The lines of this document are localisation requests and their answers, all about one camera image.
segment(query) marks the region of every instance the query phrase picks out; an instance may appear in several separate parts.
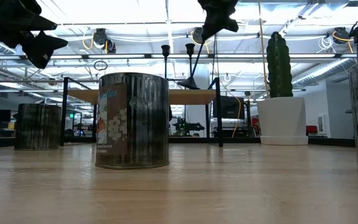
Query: cactus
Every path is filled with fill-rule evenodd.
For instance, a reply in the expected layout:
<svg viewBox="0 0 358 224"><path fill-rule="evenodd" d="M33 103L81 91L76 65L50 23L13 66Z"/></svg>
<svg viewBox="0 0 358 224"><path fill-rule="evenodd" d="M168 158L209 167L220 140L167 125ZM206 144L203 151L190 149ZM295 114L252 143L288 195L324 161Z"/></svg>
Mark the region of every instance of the cactus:
<svg viewBox="0 0 358 224"><path fill-rule="evenodd" d="M270 97L293 96L290 50L278 32L274 32L268 41L267 65Z"/></svg>

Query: potted cactus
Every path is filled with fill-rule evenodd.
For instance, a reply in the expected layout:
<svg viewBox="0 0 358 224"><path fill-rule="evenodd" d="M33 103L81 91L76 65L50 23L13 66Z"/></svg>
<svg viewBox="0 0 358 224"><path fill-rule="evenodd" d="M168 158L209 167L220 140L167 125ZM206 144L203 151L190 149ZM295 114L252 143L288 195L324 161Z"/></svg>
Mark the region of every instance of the potted cactus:
<svg viewBox="0 0 358 224"><path fill-rule="evenodd" d="M302 97L292 97L290 53L274 32L267 46L270 98L258 102L262 144L306 145L306 111Z"/></svg>

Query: white planter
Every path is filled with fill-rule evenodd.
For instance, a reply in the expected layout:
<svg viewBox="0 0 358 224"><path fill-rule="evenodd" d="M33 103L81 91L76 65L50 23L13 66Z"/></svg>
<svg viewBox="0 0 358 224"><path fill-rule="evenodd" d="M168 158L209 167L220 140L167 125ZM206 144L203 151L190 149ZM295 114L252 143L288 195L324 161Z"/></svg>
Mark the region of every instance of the white planter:
<svg viewBox="0 0 358 224"><path fill-rule="evenodd" d="M302 97L278 97L260 101L258 114L262 144L308 144L305 100Z"/></svg>

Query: can label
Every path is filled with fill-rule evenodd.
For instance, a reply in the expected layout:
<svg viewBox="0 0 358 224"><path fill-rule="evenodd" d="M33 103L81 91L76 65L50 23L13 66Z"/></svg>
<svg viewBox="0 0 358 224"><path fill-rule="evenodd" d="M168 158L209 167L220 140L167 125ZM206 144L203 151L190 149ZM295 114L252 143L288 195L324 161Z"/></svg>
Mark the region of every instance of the can label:
<svg viewBox="0 0 358 224"><path fill-rule="evenodd" d="M126 84L100 88L98 100L97 154L127 154Z"/></svg>

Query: wooden floor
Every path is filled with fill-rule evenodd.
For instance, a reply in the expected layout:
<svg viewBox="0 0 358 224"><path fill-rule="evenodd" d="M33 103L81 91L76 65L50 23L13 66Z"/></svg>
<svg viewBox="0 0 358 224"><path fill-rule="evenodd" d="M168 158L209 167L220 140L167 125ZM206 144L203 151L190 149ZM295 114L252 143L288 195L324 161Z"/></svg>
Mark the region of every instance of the wooden floor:
<svg viewBox="0 0 358 224"><path fill-rule="evenodd" d="M355 149L170 146L171 164L95 168L92 145L0 149L0 223L358 224Z"/></svg>

